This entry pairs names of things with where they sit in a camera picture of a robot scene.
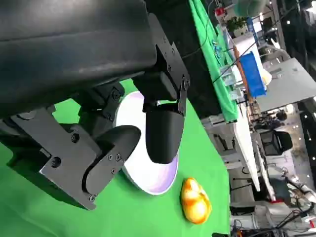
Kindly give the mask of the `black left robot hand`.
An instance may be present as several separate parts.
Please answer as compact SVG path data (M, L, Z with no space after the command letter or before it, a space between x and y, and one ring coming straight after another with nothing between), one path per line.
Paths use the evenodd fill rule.
M135 150L141 130L113 126L125 79L144 96L150 159L171 163L190 77L144 1L1 1L0 141L53 198L94 210Z

